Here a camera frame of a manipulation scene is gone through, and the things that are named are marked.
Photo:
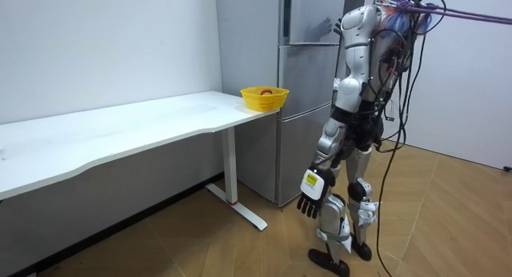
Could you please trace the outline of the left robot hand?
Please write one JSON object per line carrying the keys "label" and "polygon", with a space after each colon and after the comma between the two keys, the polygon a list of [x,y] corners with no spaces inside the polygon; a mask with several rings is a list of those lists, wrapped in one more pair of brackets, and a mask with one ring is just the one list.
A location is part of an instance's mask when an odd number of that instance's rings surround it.
{"label": "left robot hand", "polygon": [[311,165],[302,177],[297,209],[308,218],[316,219],[329,189],[334,185],[335,176],[331,169]]}

